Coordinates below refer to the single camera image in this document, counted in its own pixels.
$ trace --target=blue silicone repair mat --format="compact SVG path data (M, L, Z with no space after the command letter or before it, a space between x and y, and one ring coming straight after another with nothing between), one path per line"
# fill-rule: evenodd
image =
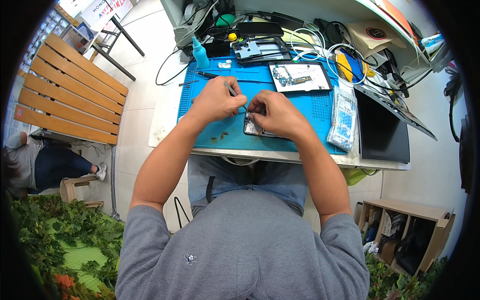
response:
M218 67L218 63L225 62L225 60L232 60L230 69L221 69ZM319 61L324 65L332 86L338 86L338 78L328 68L326 61ZM198 69L196 69L195 61L193 61L187 68L184 82L198 81L183 86L177 122L178 118L183 116L192 105L191 99L198 96L208 81L208 79L193 73L192 71L198 71ZM230 57L210 59L210 67L202 69L201 71L222 76L235 76L239 82L242 93L247 96L249 102L262 89L276 91L272 75L266 63L241 66L237 63L237 59L233 52L231 52ZM326 141L332 125L333 91L300 91L285 92L284 94L308 119L330 154L346 154L342 149L337 148ZM294 143L286 139L244 134L243 122L245 118L245 109L239 108L239 112L240 113L233 118L225 118L208 124L198 136L194 147L237 150L297 151Z

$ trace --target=brown paper bag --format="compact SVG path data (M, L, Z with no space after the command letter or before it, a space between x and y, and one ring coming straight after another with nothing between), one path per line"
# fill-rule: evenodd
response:
M395 45L400 48L407 47L398 34L382 21L348 23L347 28L352 35L355 48L357 48L358 52L365 58L390 45ZM344 37L349 43L352 43L346 32L344 33Z

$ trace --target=plastic stool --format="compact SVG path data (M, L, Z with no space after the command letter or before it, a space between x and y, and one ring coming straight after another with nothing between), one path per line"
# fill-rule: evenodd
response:
M60 198L62 201L71 203L73 199L77 198L76 186L89 185L91 181L98 180L95 176L86 176L79 178L68 178L60 181ZM85 202L87 208L101 207L103 201L89 201Z

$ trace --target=sweatshirt logo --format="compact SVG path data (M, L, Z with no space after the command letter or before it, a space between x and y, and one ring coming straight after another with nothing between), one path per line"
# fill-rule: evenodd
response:
M193 262L196 262L197 256L196 255L192 255L192 254L188 254L185 255L185 259L187 260L187 264L192 264Z

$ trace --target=black table leg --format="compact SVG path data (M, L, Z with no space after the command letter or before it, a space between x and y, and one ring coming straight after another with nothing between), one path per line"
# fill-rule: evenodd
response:
M125 35L125 37L132 44L132 46L134 46L135 49L137 49L138 53L140 53L140 55L142 55L142 56L145 56L145 53L132 40L132 38L128 35L128 33L125 31L125 29L123 29L122 25L120 25L120 23L117 21L117 19L115 17L112 17L110 20L115 24L115 26L120 30L120 32L122 32Z
M106 53L99 45L97 45L96 43L93 43L92 47L98 53L100 53L104 58L106 58L110 63L112 63L115 67L117 67L117 69L122 71L123 74L127 75L130 79L135 81L135 77L132 74L130 74L130 72L128 72L125 68L123 68L118 62L116 62L116 60L114 60L110 55L108 55L108 53Z

